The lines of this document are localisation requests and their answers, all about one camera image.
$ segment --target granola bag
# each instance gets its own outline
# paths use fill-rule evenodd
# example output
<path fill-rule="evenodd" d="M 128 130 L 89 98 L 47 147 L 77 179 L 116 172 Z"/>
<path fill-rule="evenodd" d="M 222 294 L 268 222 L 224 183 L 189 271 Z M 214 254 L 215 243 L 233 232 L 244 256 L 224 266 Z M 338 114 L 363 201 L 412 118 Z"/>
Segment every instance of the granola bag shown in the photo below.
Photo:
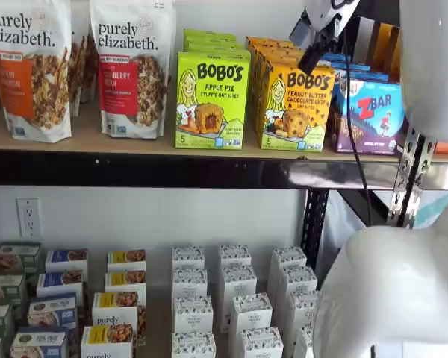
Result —
<path fill-rule="evenodd" d="M 90 29 L 89 0 L 71 0 L 72 8 L 72 52 L 69 58 L 68 87 L 69 108 L 72 117 L 78 115 L 81 86 L 87 56 L 88 33 Z"/>
<path fill-rule="evenodd" d="M 15 139 L 71 136 L 69 0 L 0 0 L 0 97 Z"/>
<path fill-rule="evenodd" d="M 102 133 L 163 135 L 175 1 L 91 0 L 99 55 Z"/>

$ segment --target electrical outlet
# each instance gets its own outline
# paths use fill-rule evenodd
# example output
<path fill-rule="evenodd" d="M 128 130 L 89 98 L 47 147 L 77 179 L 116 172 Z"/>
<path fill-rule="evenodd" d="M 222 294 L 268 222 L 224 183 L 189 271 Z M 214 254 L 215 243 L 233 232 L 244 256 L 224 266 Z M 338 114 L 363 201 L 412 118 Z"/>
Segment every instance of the electrical outlet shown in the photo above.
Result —
<path fill-rule="evenodd" d="M 20 223 L 20 236 L 40 236 L 42 233 L 40 225 L 40 200 L 38 198 L 17 199 L 16 208 Z"/>

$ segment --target green bobo's box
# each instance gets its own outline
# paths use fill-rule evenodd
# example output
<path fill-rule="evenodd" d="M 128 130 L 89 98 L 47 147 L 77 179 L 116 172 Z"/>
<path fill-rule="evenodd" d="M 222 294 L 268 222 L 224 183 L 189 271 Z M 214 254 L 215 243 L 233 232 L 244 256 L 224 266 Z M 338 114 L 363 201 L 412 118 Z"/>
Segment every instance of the green bobo's box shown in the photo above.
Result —
<path fill-rule="evenodd" d="M 249 62 L 179 52 L 176 148 L 241 149 Z"/>

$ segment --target black cable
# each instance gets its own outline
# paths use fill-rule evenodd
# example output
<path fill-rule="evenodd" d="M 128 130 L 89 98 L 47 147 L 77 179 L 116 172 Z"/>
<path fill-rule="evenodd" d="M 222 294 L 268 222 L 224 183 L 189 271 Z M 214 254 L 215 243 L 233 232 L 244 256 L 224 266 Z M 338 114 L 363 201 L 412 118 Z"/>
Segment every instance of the black cable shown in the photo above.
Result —
<path fill-rule="evenodd" d="M 358 171 L 360 172 L 361 182 L 364 185 L 365 196 L 367 197 L 367 214 L 368 214 L 368 226 L 372 226 L 372 207 L 370 203 L 370 193 L 368 191 L 367 179 L 365 178 L 364 169 L 361 166 L 360 157 L 358 156 L 357 146 L 353 138 L 352 120 L 350 119 L 350 64 L 349 53 L 346 44 L 346 31 L 343 30 L 343 53 L 345 54 L 346 62 L 346 125 L 349 131 L 350 143 L 352 144 L 353 155 L 355 155 L 355 161 L 357 162 Z"/>

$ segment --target red label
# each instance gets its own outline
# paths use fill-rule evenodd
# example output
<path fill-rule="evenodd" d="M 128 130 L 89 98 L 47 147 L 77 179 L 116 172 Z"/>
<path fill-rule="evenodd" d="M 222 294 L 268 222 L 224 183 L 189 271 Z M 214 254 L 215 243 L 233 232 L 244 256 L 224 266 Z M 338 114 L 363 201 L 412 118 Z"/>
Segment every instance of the red label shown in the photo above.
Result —
<path fill-rule="evenodd" d="M 129 56 L 100 56 L 99 95 L 105 112 L 136 116 L 137 63 Z"/>

